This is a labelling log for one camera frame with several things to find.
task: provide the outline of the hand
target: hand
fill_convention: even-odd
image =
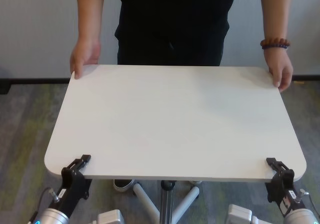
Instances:
[[[294,68],[284,48],[269,48],[264,50],[266,64],[272,74],[274,86],[282,92],[289,87]]]
[[[75,72],[75,79],[79,79],[82,76],[83,65],[98,64],[100,50],[99,41],[78,39],[70,57],[70,72]]]

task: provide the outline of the wooden bead bracelet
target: wooden bead bracelet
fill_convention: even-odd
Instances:
[[[269,48],[284,48],[287,49],[290,46],[290,42],[286,39],[265,39],[260,42],[262,49],[269,49]]]

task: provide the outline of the table stand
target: table stand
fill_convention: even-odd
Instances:
[[[185,196],[182,202],[173,211],[173,189],[176,181],[162,180],[161,181],[161,204],[160,211],[156,208],[154,203],[150,200],[146,192],[139,183],[133,187],[134,193],[143,204],[144,208],[150,215],[155,224],[177,224],[185,211],[193,203],[199,195],[199,188],[194,186]]]

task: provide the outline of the baseboard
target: baseboard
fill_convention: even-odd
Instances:
[[[12,85],[37,85],[37,84],[68,84],[70,78],[52,79],[8,79]]]
[[[68,84],[69,81],[70,78],[0,79],[0,94],[7,94],[11,85]],[[320,75],[293,75],[292,81],[320,81]]]
[[[0,95],[6,95],[11,85],[68,84],[70,78],[54,79],[0,79]]]
[[[319,81],[320,75],[293,75],[292,81]]]

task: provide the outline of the man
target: man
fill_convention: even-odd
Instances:
[[[115,35],[118,64],[220,65],[233,0],[121,1]],[[70,70],[75,71],[76,79],[81,77],[83,65],[98,63],[103,3],[104,0],[77,0],[79,35],[70,58]],[[290,3],[291,0],[261,0],[266,40],[277,43],[286,38]],[[273,83],[283,91],[290,85],[292,64],[283,45],[267,47],[264,57]],[[113,185],[124,191],[131,184],[133,180],[115,180]]]

